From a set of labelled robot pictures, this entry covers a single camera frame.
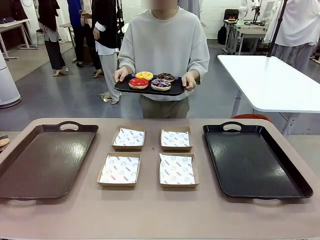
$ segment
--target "cardboard box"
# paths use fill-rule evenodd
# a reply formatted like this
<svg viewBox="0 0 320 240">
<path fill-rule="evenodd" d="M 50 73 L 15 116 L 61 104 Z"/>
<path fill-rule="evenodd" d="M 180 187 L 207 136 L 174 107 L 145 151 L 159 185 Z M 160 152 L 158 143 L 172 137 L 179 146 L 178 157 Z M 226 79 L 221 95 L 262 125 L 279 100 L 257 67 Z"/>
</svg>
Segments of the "cardboard box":
<svg viewBox="0 0 320 240">
<path fill-rule="evenodd" d="M 139 158 L 138 166 L 137 166 L 137 171 L 136 171 L 136 177 L 135 177 L 135 183 L 105 183 L 105 182 L 100 182 L 101 179 L 101 174 L 104 169 L 105 164 L 108 164 L 107 157 L 125 157 L 125 158 Z M 141 163 L 141 153 L 139 152 L 109 152 L 106 155 L 106 159 L 103 162 L 103 165 L 101 167 L 101 170 L 99 172 L 98 178 L 97 178 L 97 183 L 100 184 L 103 187 L 131 187 L 134 188 L 137 184 L 138 181 L 138 176 L 139 176 L 139 169 L 140 169 L 140 163 Z"/>
<path fill-rule="evenodd" d="M 177 133 L 186 133 L 188 132 L 189 135 L 189 146 L 163 146 L 162 145 L 162 133 L 165 132 L 177 132 Z M 192 135 L 189 126 L 168 126 L 161 128 L 160 133 L 160 144 L 163 151 L 170 151 L 170 152 L 188 152 L 192 149 Z"/>
<path fill-rule="evenodd" d="M 114 145 L 115 140 L 120 132 L 120 129 L 129 129 L 129 130 L 135 130 L 135 131 L 140 131 L 144 132 L 144 139 L 143 139 L 143 144 L 141 146 L 116 146 Z M 113 147 L 114 150 L 116 151 L 141 151 L 144 144 L 145 144 L 145 139 L 146 139 L 146 132 L 143 127 L 135 127 L 135 126 L 117 126 L 115 134 L 112 138 L 111 146 Z"/>
<path fill-rule="evenodd" d="M 163 188 L 196 188 L 199 185 L 199 173 L 197 169 L 197 164 L 196 164 L 196 159 L 195 155 L 193 153 L 161 153 L 162 155 L 167 155 L 167 156 L 180 156 L 180 157 L 191 157 L 192 158 L 192 171 L 193 171 L 193 177 L 194 177 L 194 184 L 163 184 L 161 183 L 161 158 L 160 158 L 160 164 L 159 164 L 159 182 L 161 187 Z"/>
</svg>

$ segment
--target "tray handle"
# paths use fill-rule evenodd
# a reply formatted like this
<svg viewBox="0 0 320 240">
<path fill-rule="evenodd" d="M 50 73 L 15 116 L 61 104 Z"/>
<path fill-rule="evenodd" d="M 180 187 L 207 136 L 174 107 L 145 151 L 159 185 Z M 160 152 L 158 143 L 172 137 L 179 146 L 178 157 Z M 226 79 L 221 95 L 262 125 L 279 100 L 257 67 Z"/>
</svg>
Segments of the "tray handle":
<svg viewBox="0 0 320 240">
<path fill-rule="evenodd" d="M 67 125 L 67 124 L 72 124 L 72 125 L 76 125 L 78 127 L 77 130 L 74 130 L 74 129 L 64 129 L 64 130 L 61 130 L 61 127 L 63 125 Z M 59 124 L 57 125 L 54 125 L 53 126 L 54 128 L 56 128 L 56 131 L 60 131 L 60 132 L 81 132 L 81 131 L 85 131 L 86 130 L 86 126 L 76 122 L 76 121 L 63 121 L 63 122 L 60 122 Z"/>
<path fill-rule="evenodd" d="M 237 129 L 225 130 L 224 127 L 225 127 L 225 126 L 228 126 L 228 125 L 237 125 L 237 126 L 239 126 L 241 129 L 240 129 L 240 130 L 237 130 Z M 222 132 L 232 132 L 232 133 L 234 133 L 234 132 L 241 132 L 241 130 L 243 130 L 246 126 L 243 125 L 243 124 L 240 123 L 240 122 L 237 122 L 237 121 L 227 121 L 227 122 L 221 124 L 219 127 L 221 128 L 220 130 L 221 130 Z"/>
</svg>

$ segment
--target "paper-lined box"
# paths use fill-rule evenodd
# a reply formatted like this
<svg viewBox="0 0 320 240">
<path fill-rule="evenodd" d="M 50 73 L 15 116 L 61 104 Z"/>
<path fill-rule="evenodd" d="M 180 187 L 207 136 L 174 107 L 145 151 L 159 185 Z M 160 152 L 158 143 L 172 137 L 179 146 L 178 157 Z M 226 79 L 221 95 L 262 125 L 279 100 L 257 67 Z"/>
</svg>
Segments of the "paper-lined box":
<svg viewBox="0 0 320 240">
<path fill-rule="evenodd" d="M 171 126 L 161 129 L 160 142 L 163 151 L 190 151 L 193 147 L 188 126 Z"/>
<path fill-rule="evenodd" d="M 143 127 L 117 126 L 111 145 L 117 151 L 141 151 L 145 137 L 146 132 Z"/>
<path fill-rule="evenodd" d="M 163 188 L 195 188 L 199 184 L 193 153 L 160 153 L 159 173 Z"/>
<path fill-rule="evenodd" d="M 103 187 L 135 187 L 141 163 L 138 152 L 109 152 L 97 182 Z"/>
</svg>

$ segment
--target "donut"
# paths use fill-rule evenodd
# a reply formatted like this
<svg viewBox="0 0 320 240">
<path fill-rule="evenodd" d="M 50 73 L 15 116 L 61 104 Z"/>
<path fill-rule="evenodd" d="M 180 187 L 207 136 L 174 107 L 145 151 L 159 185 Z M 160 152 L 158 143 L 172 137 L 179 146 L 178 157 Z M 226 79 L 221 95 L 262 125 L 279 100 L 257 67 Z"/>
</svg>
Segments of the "donut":
<svg viewBox="0 0 320 240">
<path fill-rule="evenodd" d="M 156 91 L 168 91 L 171 89 L 171 83 L 163 79 L 155 79 L 151 81 L 151 88 Z"/>
<path fill-rule="evenodd" d="M 145 89 L 149 85 L 149 81 L 145 78 L 133 78 L 129 81 L 129 86 L 132 89 Z"/>
<path fill-rule="evenodd" d="M 160 73 L 156 76 L 157 79 L 167 80 L 172 83 L 175 80 L 175 77 L 170 73 Z"/>
<path fill-rule="evenodd" d="M 150 81 L 150 80 L 152 80 L 154 78 L 154 75 L 151 72 L 148 72 L 148 71 L 141 71 L 141 72 L 138 72 L 135 75 L 135 77 L 138 78 L 138 79 L 147 79 L 148 81 Z"/>
</svg>

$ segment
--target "gray sweatshirt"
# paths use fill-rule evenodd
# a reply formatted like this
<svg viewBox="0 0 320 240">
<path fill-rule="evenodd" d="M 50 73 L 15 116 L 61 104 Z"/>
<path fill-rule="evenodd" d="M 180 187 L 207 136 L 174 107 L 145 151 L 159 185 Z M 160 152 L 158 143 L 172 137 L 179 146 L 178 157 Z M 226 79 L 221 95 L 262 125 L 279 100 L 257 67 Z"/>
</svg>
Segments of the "gray sweatshirt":
<svg viewBox="0 0 320 240">
<path fill-rule="evenodd" d="M 119 53 L 120 67 L 129 66 L 134 73 L 147 71 L 182 77 L 188 71 L 198 70 L 200 79 L 208 71 L 209 60 L 207 38 L 199 19 L 182 8 L 168 20 L 155 18 L 151 10 L 135 16 Z M 189 94 L 145 96 L 155 101 L 180 101 Z"/>
<path fill-rule="evenodd" d="M 199 0 L 178 0 L 178 6 L 190 13 L 195 14 L 200 19 Z"/>
</svg>

